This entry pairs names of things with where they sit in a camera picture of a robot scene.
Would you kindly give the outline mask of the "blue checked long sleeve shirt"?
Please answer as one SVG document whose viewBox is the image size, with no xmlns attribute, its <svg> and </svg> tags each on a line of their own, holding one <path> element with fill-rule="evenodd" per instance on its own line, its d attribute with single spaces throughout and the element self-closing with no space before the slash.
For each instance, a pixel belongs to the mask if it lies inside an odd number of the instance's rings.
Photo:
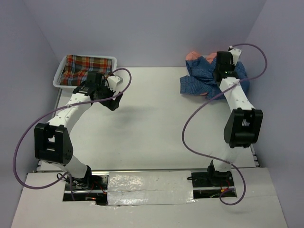
<svg viewBox="0 0 304 228">
<path fill-rule="evenodd" d="M 199 57 L 195 60 L 186 60 L 188 75 L 180 78 L 180 93 L 186 95 L 205 95 L 207 99 L 221 93 L 213 78 L 216 66 L 216 57 L 207 60 Z"/>
</svg>

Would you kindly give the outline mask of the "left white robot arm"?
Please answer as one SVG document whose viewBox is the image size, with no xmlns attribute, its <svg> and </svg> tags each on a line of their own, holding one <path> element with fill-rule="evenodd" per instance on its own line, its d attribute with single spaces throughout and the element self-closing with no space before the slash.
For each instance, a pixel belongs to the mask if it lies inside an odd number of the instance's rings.
<svg viewBox="0 0 304 228">
<path fill-rule="evenodd" d="M 91 168 L 73 155 L 74 148 L 69 134 L 93 101 L 98 101 L 111 111 L 117 109 L 122 96 L 115 95 L 115 92 L 122 82 L 123 79 L 116 75 L 89 74 L 86 81 L 73 90 L 66 109 L 47 123 L 35 126 L 35 157 L 70 173 L 80 188 L 90 188 L 93 184 Z"/>
</svg>

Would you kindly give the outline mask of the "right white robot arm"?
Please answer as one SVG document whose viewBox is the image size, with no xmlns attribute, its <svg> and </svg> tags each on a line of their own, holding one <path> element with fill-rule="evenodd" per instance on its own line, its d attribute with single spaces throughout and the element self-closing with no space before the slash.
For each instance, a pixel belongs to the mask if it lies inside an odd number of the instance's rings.
<svg viewBox="0 0 304 228">
<path fill-rule="evenodd" d="M 263 112 L 256 109 L 247 98 L 242 85 L 249 80 L 238 71 L 241 50 L 220 51 L 216 56 L 213 78 L 231 110 L 224 127 L 223 137 L 228 148 L 221 160 L 212 160 L 207 169 L 207 182 L 212 186 L 231 184 L 231 164 L 236 162 L 242 152 L 258 140 Z"/>
</svg>

